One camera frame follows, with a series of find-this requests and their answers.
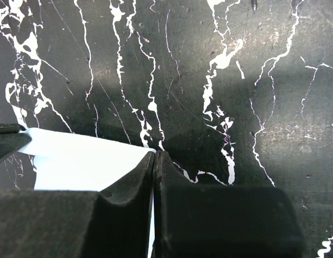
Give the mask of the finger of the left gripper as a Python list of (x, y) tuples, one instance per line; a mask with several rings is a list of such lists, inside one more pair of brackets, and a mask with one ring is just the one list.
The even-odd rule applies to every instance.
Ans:
[(32, 141), (19, 124), (0, 124), (0, 163)]

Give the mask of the light blue cleaning cloth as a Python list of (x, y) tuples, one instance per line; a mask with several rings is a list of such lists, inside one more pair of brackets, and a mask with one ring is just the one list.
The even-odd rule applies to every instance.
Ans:
[(80, 134), (29, 128), (36, 191), (89, 194), (81, 257), (147, 257), (155, 150)]

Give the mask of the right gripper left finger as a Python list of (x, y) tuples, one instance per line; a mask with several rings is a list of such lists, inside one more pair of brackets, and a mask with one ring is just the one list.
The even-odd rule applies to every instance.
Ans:
[(147, 257), (155, 155), (96, 191), (0, 191), (0, 257)]

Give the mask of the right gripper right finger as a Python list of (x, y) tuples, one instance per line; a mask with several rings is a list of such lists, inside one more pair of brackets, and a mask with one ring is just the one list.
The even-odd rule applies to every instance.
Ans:
[(301, 257), (293, 205), (274, 187), (192, 183), (167, 152), (154, 164), (156, 257)]

